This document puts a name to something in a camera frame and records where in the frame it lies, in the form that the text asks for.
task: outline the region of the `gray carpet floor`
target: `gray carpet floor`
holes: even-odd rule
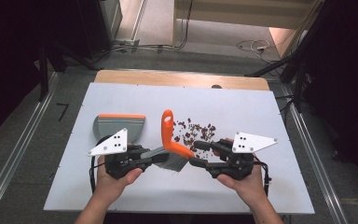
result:
[[[75,64],[73,61],[70,64],[71,66],[66,72],[60,74],[57,90],[0,202],[0,223],[71,223],[78,216],[77,212],[43,211],[48,191],[75,124],[83,97],[89,83],[93,81],[97,73]],[[96,65],[104,69],[187,71],[228,76],[250,74],[266,66],[258,59],[177,51],[164,51],[157,54],[155,51],[146,49],[138,49],[135,53],[113,52],[105,55]],[[277,81],[276,77],[265,75],[265,78],[269,80],[270,89],[276,96],[283,95],[282,84]],[[38,97],[39,88],[37,87],[22,101],[1,127],[0,170],[34,112]],[[62,115],[63,107],[57,103],[69,105],[61,120],[59,118]],[[286,104],[284,100],[277,100],[277,103],[280,108]],[[350,162],[332,160],[334,149],[330,144],[329,134],[323,121],[311,114],[306,103],[303,106],[303,115],[338,198],[358,199],[358,167]],[[315,214],[285,216],[284,222],[333,223],[301,137],[290,114],[287,118],[287,132],[308,186]],[[358,223],[358,203],[343,203],[342,205],[348,221]]]

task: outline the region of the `brush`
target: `brush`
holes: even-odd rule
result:
[[[165,162],[155,163],[156,166],[167,170],[180,172],[194,157],[194,153],[185,146],[172,141],[173,134],[173,112],[170,109],[164,111],[161,117],[161,140],[163,147],[150,150],[141,155],[141,158],[150,158],[159,154],[169,153]]]

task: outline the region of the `metal rail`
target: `metal rail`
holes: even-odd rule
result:
[[[292,95],[292,91],[287,84],[282,85],[282,90],[285,95]],[[313,144],[312,138],[310,137],[310,132],[308,131],[302,114],[298,114],[296,108],[293,105],[290,106],[290,110],[293,119],[295,120],[298,132],[300,133],[301,139],[304,143],[308,157],[310,158],[310,164],[312,165],[313,171],[316,175],[316,178],[318,179],[319,185],[324,195],[324,199],[326,200],[334,223],[349,223],[346,219],[344,210],[342,209],[336,191],[334,190],[333,184],[331,183],[324,165],[319,158],[318,151]]]
[[[1,170],[0,173],[0,201],[8,187],[8,184],[10,183],[11,178],[13,177],[14,173],[16,172],[16,169],[18,165],[20,164],[20,161],[22,159],[22,156],[25,153],[25,150],[27,149],[34,132],[39,124],[39,121],[42,119],[46,108],[48,107],[48,104],[51,100],[52,95],[54,94],[56,90],[57,83],[59,81],[59,74],[53,73],[53,75],[50,78],[49,86],[50,86],[50,92],[47,94],[45,99],[42,102],[39,102],[34,110],[33,115],[29,119],[25,129],[22,131],[22,134],[19,138],[19,141],[17,142],[16,146],[14,146],[10,156],[8,157],[4,168]]]

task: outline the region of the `floor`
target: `floor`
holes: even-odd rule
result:
[[[147,18],[147,7],[153,6],[155,3],[156,1],[153,0],[146,1],[143,14],[145,18]],[[143,22],[145,21],[140,21],[139,30],[136,32],[135,38],[146,41],[146,35],[142,33]],[[193,24],[197,25],[197,23],[190,22],[190,28],[195,27]],[[238,49],[236,41],[241,41],[242,39],[270,40],[270,36],[266,29],[264,29],[264,33],[261,36],[255,36],[255,34],[261,34],[263,29],[260,27],[247,27],[246,29],[255,29],[256,32],[248,32],[246,34],[249,35],[232,37],[230,45],[222,43],[222,40],[227,38],[220,38],[219,34],[216,34],[216,37],[212,38],[211,42],[208,42],[209,45],[199,45],[197,43],[205,40],[205,38],[202,35],[196,36],[197,33],[192,33],[192,29],[189,29],[188,49],[164,51],[160,54],[150,49],[138,49],[133,53],[112,52],[106,54],[96,65],[103,66],[105,69],[188,71],[228,76],[250,74],[265,67],[267,63],[257,57],[251,50]],[[208,51],[214,48],[209,48],[208,46],[218,46],[216,48],[219,49],[219,53]],[[263,53],[263,55],[270,60],[279,60],[276,58],[273,48],[270,50],[270,54],[266,53],[264,55]],[[53,76],[56,78],[55,82],[51,83],[53,93],[49,101],[46,102],[44,114],[38,120],[38,125],[33,128],[33,135],[29,142],[23,146],[22,158],[17,164],[16,171],[12,174],[11,181],[8,185],[3,186],[5,194],[0,198],[0,223],[45,223],[46,220],[49,223],[70,223],[74,222],[78,216],[78,212],[43,211],[55,171],[76,121],[76,115],[81,107],[84,94],[89,83],[93,81],[96,75],[96,71],[90,71],[84,66],[71,61],[71,59],[67,59],[67,61],[71,66],[68,67],[64,74]],[[276,96],[287,94],[285,86],[276,78],[281,70],[278,69],[278,71],[263,76]],[[38,107],[38,97],[39,88],[37,87],[21,102],[0,129],[0,174],[5,164],[7,164],[7,158],[9,158],[10,153],[16,148],[23,130],[26,129],[28,120]],[[277,104],[280,108],[283,108],[286,105],[286,101],[278,99]],[[301,117],[307,125],[318,157],[327,172],[339,204],[342,206],[345,219],[337,221],[335,216],[332,216],[331,208],[327,205],[324,197],[323,186],[317,175],[318,172],[313,168],[307,146],[304,144],[304,136],[301,135],[295,113],[292,114],[292,112],[287,115],[286,128],[307,184],[315,214],[304,216],[286,215],[282,216],[282,219],[285,223],[358,223],[358,167],[347,161],[335,161],[332,159],[334,149],[330,144],[331,139],[323,120],[312,115],[312,111],[306,102],[302,106],[303,113]]]

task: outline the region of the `gray plastic part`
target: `gray plastic part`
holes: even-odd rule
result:
[[[128,130],[128,142],[132,143],[141,134],[144,123],[145,119],[139,118],[101,118],[97,116],[92,127],[97,140],[125,128]]]

